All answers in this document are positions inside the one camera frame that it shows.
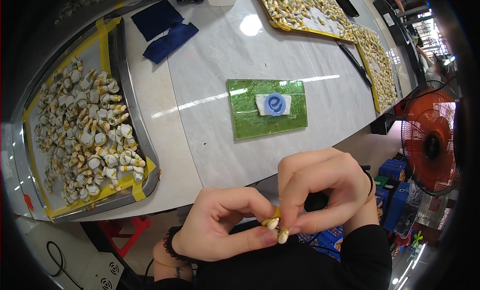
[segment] fingernail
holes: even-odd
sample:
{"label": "fingernail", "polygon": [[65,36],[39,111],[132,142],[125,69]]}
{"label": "fingernail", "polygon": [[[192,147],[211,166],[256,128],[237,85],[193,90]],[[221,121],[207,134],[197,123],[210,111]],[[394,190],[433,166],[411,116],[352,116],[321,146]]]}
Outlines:
{"label": "fingernail", "polygon": [[292,227],[292,228],[288,231],[288,233],[289,233],[290,235],[298,234],[298,233],[300,233],[300,227]]}
{"label": "fingernail", "polygon": [[262,240],[264,241],[266,246],[275,245],[278,241],[276,231],[269,230],[261,236]]}

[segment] white marble table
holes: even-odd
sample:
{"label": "white marble table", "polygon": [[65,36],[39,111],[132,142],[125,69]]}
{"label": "white marble table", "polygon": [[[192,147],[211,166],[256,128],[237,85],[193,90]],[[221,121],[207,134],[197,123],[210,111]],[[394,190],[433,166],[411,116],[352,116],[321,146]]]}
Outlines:
{"label": "white marble table", "polygon": [[[373,0],[351,2],[357,22],[395,51]],[[142,56],[150,42],[131,20],[142,8],[123,16],[130,73],[160,181],[142,201],[78,221],[156,213],[193,203],[202,187],[251,184],[274,175],[282,157],[332,146],[378,115],[371,90],[333,40],[273,29],[257,0],[223,8],[171,3],[200,31],[159,65]],[[404,64],[400,58],[395,67],[405,95],[411,89]],[[235,141],[226,87],[233,78],[303,80],[308,127]]]}

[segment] floor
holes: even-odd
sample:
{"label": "floor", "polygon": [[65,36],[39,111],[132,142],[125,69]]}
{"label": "floor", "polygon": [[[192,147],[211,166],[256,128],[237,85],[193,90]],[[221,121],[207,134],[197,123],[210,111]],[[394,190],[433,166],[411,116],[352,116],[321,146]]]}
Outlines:
{"label": "floor", "polygon": [[[396,122],[389,134],[386,136],[373,135],[370,133],[369,126],[359,130],[357,133],[346,138],[334,147],[344,152],[350,153],[360,165],[370,165],[372,176],[378,174],[378,168],[389,158],[394,157],[401,148],[400,142],[400,122]],[[275,200],[275,191],[277,189],[277,177],[273,176],[262,180],[255,187],[261,191],[264,196]],[[163,213],[158,215],[149,215],[151,226],[146,229],[135,245],[125,256],[124,260],[138,274],[144,275],[148,263],[152,259],[153,246],[161,241],[168,229],[172,226],[180,225],[178,211]],[[125,226],[122,233],[132,231],[133,226],[129,220],[125,220]],[[126,239],[114,239],[116,244],[121,247]],[[148,275],[153,275],[153,268],[150,267]]]}

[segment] tattoo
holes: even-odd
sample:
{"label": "tattoo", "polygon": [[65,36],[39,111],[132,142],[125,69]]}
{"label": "tattoo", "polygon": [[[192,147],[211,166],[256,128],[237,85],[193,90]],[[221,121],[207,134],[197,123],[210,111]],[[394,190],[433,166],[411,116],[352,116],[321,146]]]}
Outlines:
{"label": "tattoo", "polygon": [[175,274],[175,278],[180,278],[180,271],[183,271],[180,269],[180,267],[175,267],[177,269],[177,273]]}

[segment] fan grille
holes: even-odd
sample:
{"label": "fan grille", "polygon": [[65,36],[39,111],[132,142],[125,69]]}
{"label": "fan grille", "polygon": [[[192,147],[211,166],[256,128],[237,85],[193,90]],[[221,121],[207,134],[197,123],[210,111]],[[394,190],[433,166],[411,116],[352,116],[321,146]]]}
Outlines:
{"label": "fan grille", "polygon": [[[443,83],[429,81],[415,96],[438,89]],[[447,87],[409,101],[402,122],[402,147],[417,185],[432,196],[445,194],[456,185],[453,126],[456,104]]]}

